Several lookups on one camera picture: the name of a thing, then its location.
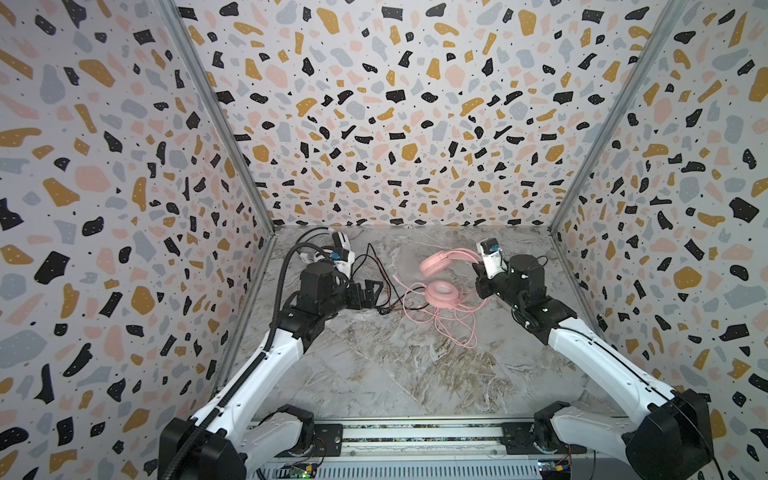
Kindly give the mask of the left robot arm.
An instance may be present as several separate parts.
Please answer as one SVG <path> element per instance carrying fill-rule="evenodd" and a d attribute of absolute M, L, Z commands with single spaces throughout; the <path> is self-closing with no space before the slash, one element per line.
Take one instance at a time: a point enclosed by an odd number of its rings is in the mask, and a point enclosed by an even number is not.
<path fill-rule="evenodd" d="M 381 281 L 354 283 L 327 261 L 306 266 L 298 290 L 276 297 L 276 316 L 259 349 L 205 406 L 166 425 L 158 477 L 261 479 L 264 465 L 280 455 L 299 462 L 327 455 L 312 412 L 286 404 L 259 422 L 254 415 L 328 320 L 346 309 L 376 308 L 383 289 Z"/>

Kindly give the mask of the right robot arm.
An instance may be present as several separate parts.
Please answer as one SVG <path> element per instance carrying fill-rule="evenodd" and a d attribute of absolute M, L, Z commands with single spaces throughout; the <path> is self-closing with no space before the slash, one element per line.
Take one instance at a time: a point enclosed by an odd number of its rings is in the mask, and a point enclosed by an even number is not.
<path fill-rule="evenodd" d="M 548 294 L 536 257 L 503 259 L 495 239 L 479 242 L 477 250 L 478 296 L 507 304 L 518 325 L 579 367 L 624 414 L 594 414 L 554 402 L 534 416 L 531 437 L 539 451 L 554 453 L 576 444 L 624 462 L 642 479 L 688 479 L 714 461 L 702 395 L 677 391 L 614 350 L 573 309 Z"/>

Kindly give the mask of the white black headphones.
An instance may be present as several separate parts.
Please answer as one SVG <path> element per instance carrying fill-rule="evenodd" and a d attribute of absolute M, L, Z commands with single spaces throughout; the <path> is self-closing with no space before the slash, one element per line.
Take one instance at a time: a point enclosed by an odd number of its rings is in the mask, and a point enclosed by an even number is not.
<path fill-rule="evenodd" d="M 321 246 L 315 242 L 317 237 L 322 236 L 329 237 L 330 244 Z M 296 240 L 296 244 L 309 244 L 309 247 L 304 246 L 299 249 L 300 258 L 307 264 L 318 261 L 325 255 L 336 259 L 338 257 L 337 250 L 340 246 L 340 242 L 336 240 L 337 237 L 337 231 L 332 227 L 321 226 L 307 230 Z"/>

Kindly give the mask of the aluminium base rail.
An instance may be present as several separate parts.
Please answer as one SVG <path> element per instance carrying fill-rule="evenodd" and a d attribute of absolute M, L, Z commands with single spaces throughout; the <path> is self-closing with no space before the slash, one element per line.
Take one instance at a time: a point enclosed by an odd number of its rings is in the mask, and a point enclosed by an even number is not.
<path fill-rule="evenodd" d="M 527 418 L 326 419 L 315 452 L 284 453 L 252 479 L 594 479 L 597 454 L 578 445 L 543 453 Z"/>

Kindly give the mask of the left aluminium corner post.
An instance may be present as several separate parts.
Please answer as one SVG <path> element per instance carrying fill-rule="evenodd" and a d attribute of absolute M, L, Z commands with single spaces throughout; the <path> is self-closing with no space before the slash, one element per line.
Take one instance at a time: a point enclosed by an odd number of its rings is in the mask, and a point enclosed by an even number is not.
<path fill-rule="evenodd" d="M 155 1 L 158 15 L 168 30 L 169 37 L 177 48 L 180 59 L 185 64 L 190 80 L 198 93 L 199 99 L 208 113 L 210 122 L 224 149 L 223 157 L 229 159 L 234 169 L 234 177 L 239 182 L 240 190 L 246 194 L 252 208 L 252 216 L 267 238 L 275 235 L 276 229 L 270 219 L 267 208 L 261 198 L 253 176 L 246 164 L 243 153 L 238 148 L 234 133 L 221 109 L 214 88 L 206 76 L 194 42 L 190 38 L 175 1 Z"/>

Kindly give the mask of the aluminium corner post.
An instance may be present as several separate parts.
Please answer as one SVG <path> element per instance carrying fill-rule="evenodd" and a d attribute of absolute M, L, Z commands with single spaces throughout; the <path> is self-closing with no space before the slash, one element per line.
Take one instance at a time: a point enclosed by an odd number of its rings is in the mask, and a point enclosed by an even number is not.
<path fill-rule="evenodd" d="M 639 92 L 650 68 L 656 61 L 665 42 L 672 34 L 675 25 L 682 17 L 685 11 L 685 4 L 686 1 L 684 0 L 672 0 L 668 1 L 662 9 L 659 18 L 654 25 L 650 39 L 646 42 L 645 48 L 641 52 L 636 66 L 630 72 L 628 80 L 622 87 L 613 108 L 610 110 L 606 120 L 598 130 L 595 141 L 588 150 L 584 162 L 573 176 L 573 182 L 567 190 L 564 200 L 548 227 L 548 232 L 551 237 L 555 237 L 556 232 L 564 224 L 567 213 L 577 200 L 580 189 L 587 183 L 590 172 L 597 164 L 601 154 L 611 140 L 613 132 L 633 104 L 634 96 Z"/>
<path fill-rule="evenodd" d="M 199 99 L 208 113 L 210 122 L 224 149 L 223 157 L 229 159 L 234 169 L 234 177 L 239 182 L 240 190 L 246 194 L 252 208 L 252 216 L 267 238 L 275 235 L 276 229 L 270 219 L 267 208 L 261 198 L 253 176 L 246 164 L 243 153 L 238 148 L 234 133 L 221 109 L 214 88 L 206 76 L 194 42 L 190 38 L 175 1 L 155 1 L 158 15 L 168 30 L 169 37 L 177 48 L 180 59 L 185 64 L 190 80 L 198 93 Z"/>

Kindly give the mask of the right aluminium corner post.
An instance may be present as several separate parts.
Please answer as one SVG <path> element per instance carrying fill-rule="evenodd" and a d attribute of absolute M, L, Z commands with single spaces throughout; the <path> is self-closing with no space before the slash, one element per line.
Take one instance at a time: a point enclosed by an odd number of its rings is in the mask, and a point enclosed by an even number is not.
<path fill-rule="evenodd" d="M 685 11 L 685 4 L 686 1 L 684 0 L 672 0 L 668 1 L 662 9 L 659 18 L 654 25 L 650 39 L 646 42 L 645 48 L 641 52 L 636 66 L 630 72 L 628 80 L 622 87 L 613 108 L 610 110 L 606 120 L 598 130 L 595 141 L 588 150 L 584 162 L 573 176 L 573 182 L 567 190 L 564 200 L 548 227 L 548 232 L 551 237 L 555 237 L 556 232 L 564 224 L 567 213 L 577 200 L 580 189 L 587 183 L 590 172 L 597 164 L 601 154 L 611 140 L 613 132 L 633 104 L 634 96 L 639 92 L 650 68 L 656 61 L 665 42 L 672 34 L 675 25 L 682 17 Z"/>

